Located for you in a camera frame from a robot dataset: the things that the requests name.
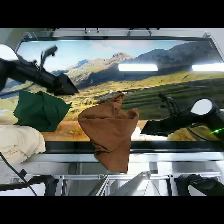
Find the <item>green led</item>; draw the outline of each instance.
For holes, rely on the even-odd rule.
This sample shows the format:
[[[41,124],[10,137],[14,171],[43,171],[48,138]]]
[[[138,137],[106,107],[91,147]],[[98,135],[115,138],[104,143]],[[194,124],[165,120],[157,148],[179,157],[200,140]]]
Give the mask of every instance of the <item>green led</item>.
[[[211,131],[210,133],[211,134],[218,134],[219,132],[221,132],[221,131],[223,131],[224,130],[224,128],[219,128],[219,129],[216,129],[216,130],[214,130],[214,131]]]

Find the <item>mountain range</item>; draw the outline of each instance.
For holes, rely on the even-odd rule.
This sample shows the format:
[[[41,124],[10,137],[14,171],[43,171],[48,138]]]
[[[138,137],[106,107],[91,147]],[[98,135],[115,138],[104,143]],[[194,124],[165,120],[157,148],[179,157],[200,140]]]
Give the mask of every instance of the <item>mountain range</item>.
[[[124,73],[118,70],[119,63],[153,63],[157,72]],[[109,59],[84,59],[68,68],[67,75],[78,86],[86,88],[108,81],[142,80],[152,75],[165,75],[191,69],[193,64],[221,62],[217,50],[208,41],[194,41],[174,46],[169,50],[155,49],[132,57],[118,52]]]

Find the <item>monitor screen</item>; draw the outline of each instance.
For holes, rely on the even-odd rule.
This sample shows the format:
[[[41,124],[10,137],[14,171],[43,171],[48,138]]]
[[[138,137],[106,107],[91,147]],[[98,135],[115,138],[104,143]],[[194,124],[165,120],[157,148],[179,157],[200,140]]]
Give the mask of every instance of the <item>monitor screen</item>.
[[[22,42],[17,53],[27,61],[40,63],[41,52],[54,45],[58,50],[47,58],[44,68],[55,76],[66,74],[79,94],[59,96],[72,102],[72,108],[58,127],[56,140],[88,140],[77,117],[84,109],[105,102],[121,91],[125,94],[122,109],[138,108],[139,122],[133,134],[138,140],[199,140],[186,129],[164,138],[141,136],[147,120],[169,116],[159,93],[173,97],[181,110],[201,98],[212,99],[224,108],[224,69],[222,59],[210,39],[200,40],[45,40]],[[30,82],[8,80],[3,92],[23,88],[31,92],[46,91]],[[15,104],[18,92],[6,94]],[[201,136],[216,139],[205,126],[193,128]],[[55,140],[55,133],[46,133]]]

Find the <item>cream cloth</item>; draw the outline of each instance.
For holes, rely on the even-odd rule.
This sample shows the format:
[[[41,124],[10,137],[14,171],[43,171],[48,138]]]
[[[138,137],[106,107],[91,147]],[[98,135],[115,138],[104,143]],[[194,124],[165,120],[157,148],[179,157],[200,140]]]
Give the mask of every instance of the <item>cream cloth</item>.
[[[32,154],[45,152],[42,134],[34,128],[0,125],[0,152],[9,163],[21,163]]]

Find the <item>dark green cloth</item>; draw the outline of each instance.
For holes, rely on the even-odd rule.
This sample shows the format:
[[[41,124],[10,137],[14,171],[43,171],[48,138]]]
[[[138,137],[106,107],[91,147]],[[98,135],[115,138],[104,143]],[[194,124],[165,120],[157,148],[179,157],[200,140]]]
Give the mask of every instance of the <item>dark green cloth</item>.
[[[38,131],[55,131],[67,114],[70,104],[49,94],[20,91],[19,102],[14,111],[17,125],[30,126]]]

